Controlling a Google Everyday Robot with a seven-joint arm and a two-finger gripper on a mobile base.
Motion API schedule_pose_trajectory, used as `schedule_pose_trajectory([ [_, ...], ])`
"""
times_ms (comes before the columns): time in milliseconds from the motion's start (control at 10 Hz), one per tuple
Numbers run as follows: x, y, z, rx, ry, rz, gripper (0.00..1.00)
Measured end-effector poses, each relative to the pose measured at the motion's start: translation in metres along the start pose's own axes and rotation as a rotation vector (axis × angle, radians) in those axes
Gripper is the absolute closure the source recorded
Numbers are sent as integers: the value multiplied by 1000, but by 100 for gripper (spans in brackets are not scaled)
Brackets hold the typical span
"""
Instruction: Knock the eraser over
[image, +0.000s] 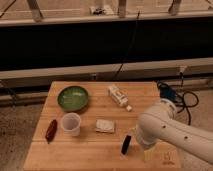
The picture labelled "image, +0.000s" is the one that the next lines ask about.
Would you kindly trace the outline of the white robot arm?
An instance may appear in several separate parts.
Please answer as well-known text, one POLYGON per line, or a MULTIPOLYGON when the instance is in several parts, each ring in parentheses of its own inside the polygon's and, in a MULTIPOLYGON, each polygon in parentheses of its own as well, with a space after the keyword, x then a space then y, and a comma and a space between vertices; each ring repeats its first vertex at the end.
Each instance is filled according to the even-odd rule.
POLYGON ((180 123, 176 115, 175 104, 161 98, 139 115, 136 141, 147 150, 160 139, 213 165, 213 133, 180 123))

